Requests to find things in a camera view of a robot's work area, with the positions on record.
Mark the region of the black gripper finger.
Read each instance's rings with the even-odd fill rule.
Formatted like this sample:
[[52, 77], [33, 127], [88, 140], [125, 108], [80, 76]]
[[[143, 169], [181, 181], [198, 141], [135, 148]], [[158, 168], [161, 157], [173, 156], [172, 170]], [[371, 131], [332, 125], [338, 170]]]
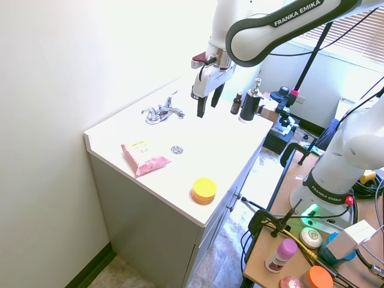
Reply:
[[223, 92], [223, 89], [224, 89], [224, 84], [220, 85], [219, 87], [217, 87], [214, 91], [214, 94], [213, 94], [213, 97], [212, 97], [212, 100], [211, 100], [211, 106], [212, 107], [216, 107], [217, 104], [218, 104], [218, 101], [221, 97], [221, 94]]
[[206, 102], [207, 102], [208, 97], [199, 97], [198, 103], [197, 103], [197, 116], [199, 118], [203, 118], [205, 114], [205, 107], [206, 107]]

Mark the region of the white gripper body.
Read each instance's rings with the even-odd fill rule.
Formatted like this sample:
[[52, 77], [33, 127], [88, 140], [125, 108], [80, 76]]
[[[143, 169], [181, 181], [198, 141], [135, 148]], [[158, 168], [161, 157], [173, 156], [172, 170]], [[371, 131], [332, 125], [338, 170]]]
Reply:
[[222, 84], [225, 84], [234, 74], [235, 65], [226, 70], [222, 70], [214, 65], [210, 65], [198, 73], [191, 90], [191, 97], [199, 99], [207, 97], [212, 91]]

